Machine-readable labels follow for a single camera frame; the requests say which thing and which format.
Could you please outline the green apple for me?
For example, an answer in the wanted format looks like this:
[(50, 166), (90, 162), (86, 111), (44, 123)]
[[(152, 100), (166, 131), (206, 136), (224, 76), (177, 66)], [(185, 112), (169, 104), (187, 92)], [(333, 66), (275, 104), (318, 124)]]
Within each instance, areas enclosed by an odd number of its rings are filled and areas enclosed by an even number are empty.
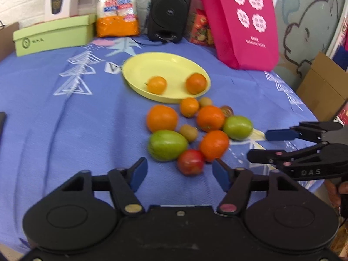
[(172, 130), (154, 132), (148, 140), (147, 149), (156, 161), (173, 161), (185, 150), (189, 143), (183, 135)]
[(252, 133), (253, 123), (247, 117), (233, 115), (226, 119), (222, 130), (229, 138), (242, 141)]

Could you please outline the red apple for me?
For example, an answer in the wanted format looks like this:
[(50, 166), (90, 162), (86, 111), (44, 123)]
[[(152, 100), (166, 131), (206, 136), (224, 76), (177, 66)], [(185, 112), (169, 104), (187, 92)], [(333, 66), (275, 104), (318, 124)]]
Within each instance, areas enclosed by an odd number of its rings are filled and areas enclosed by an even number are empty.
[(205, 157), (199, 150), (184, 151), (177, 159), (177, 167), (185, 176), (197, 176), (203, 172)]

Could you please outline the large front orange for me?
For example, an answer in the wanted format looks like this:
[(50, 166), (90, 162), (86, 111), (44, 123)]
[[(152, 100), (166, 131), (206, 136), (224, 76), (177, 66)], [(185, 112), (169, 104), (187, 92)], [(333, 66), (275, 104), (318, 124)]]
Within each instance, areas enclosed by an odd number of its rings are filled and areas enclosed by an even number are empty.
[(207, 86), (207, 80), (204, 75), (199, 73), (191, 74), (185, 82), (187, 92), (196, 95), (205, 90)]

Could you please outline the small yellow-orange citrus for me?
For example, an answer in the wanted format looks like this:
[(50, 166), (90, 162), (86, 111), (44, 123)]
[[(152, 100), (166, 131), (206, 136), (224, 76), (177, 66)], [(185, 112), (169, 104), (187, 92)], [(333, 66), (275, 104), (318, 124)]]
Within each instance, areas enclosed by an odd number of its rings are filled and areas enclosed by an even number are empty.
[(167, 87), (167, 81), (161, 76), (154, 76), (147, 81), (146, 86), (148, 92), (162, 95)]

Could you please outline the cardboard box on floor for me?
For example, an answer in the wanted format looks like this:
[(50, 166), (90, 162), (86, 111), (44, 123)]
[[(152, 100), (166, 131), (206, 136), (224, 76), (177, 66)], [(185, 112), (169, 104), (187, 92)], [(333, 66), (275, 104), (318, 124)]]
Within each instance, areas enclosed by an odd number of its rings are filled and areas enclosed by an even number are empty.
[(296, 94), (318, 120), (331, 120), (347, 100), (347, 72), (319, 52)]

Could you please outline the centre right orange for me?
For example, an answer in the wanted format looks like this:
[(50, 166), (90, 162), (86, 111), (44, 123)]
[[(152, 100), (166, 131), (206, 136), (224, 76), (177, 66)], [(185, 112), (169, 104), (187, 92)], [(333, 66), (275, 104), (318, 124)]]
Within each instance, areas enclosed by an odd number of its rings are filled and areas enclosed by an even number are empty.
[(220, 108), (214, 105), (202, 107), (196, 116), (197, 126), (205, 132), (220, 130), (224, 123), (224, 113)]

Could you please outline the brown kiwi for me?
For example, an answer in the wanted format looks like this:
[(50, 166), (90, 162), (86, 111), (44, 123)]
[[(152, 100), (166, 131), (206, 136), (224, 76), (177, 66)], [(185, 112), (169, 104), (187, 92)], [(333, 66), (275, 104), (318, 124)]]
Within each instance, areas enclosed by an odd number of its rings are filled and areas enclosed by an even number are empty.
[(188, 124), (182, 125), (179, 129), (179, 133), (183, 135), (189, 143), (194, 142), (199, 135), (198, 129)]
[(199, 99), (199, 105), (201, 108), (213, 105), (213, 101), (208, 97), (202, 97)]

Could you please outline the back left orange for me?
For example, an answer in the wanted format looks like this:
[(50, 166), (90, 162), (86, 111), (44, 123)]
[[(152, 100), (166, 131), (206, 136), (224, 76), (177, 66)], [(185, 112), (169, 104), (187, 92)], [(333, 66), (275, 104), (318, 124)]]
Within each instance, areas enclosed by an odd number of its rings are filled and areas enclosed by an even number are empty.
[(146, 125), (152, 133), (159, 130), (175, 130), (179, 121), (177, 112), (165, 105), (155, 105), (147, 113)]

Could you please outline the brown kiwi right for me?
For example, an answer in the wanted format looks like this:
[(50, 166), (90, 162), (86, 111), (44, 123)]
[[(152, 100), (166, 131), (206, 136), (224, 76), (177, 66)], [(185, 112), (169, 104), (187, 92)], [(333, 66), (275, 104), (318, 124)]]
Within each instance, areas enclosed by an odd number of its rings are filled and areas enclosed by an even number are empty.
[(199, 99), (199, 105), (201, 108), (213, 105), (213, 101), (208, 97), (202, 97)]

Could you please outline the small back orange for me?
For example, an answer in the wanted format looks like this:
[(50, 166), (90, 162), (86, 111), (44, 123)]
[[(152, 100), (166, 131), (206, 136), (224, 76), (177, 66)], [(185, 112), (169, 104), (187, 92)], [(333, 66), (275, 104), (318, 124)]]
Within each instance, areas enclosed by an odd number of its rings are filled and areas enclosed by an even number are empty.
[(189, 97), (181, 101), (179, 105), (179, 110), (181, 115), (186, 118), (192, 118), (199, 111), (200, 105), (196, 98)]

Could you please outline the yellow plastic plate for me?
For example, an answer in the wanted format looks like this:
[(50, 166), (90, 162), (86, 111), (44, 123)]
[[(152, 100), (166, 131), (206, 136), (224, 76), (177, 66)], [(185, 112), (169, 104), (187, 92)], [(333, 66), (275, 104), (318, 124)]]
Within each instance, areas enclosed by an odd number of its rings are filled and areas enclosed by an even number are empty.
[[(144, 98), (167, 104), (176, 104), (192, 96), (185, 82), (193, 73), (203, 75), (207, 81), (206, 88), (194, 95), (200, 97), (209, 91), (211, 79), (201, 66), (187, 58), (165, 52), (146, 52), (129, 58), (122, 65), (122, 75), (133, 91)], [(163, 94), (148, 91), (147, 83), (152, 77), (163, 77), (167, 81)]]

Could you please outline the red fruit carton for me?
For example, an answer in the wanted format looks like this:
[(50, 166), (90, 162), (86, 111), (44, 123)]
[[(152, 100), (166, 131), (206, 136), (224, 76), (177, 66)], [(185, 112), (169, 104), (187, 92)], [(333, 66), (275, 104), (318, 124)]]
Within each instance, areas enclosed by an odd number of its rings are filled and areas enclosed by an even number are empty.
[(196, 10), (194, 13), (193, 22), (188, 34), (188, 40), (193, 44), (209, 47), (214, 46), (212, 31), (206, 13), (203, 10)]

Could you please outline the pink tote bag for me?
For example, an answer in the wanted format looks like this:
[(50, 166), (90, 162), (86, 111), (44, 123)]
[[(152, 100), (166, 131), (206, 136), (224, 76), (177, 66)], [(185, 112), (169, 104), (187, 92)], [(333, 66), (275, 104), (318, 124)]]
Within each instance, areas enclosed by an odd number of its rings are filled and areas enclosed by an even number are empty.
[(273, 0), (201, 0), (218, 59), (236, 70), (272, 71), (278, 63)]

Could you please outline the black speaker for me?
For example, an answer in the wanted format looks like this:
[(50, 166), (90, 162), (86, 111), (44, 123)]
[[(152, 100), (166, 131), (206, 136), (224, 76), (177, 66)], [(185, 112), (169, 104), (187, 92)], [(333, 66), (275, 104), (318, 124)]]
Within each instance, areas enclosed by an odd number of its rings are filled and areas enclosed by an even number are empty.
[(151, 41), (181, 41), (191, 0), (151, 0), (147, 36)]

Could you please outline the paper cups package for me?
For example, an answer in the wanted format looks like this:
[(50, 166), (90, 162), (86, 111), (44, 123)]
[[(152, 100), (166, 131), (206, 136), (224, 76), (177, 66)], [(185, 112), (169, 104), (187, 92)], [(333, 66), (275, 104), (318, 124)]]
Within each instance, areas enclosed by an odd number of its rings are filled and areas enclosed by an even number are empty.
[(136, 0), (98, 0), (98, 37), (129, 37), (139, 34)]

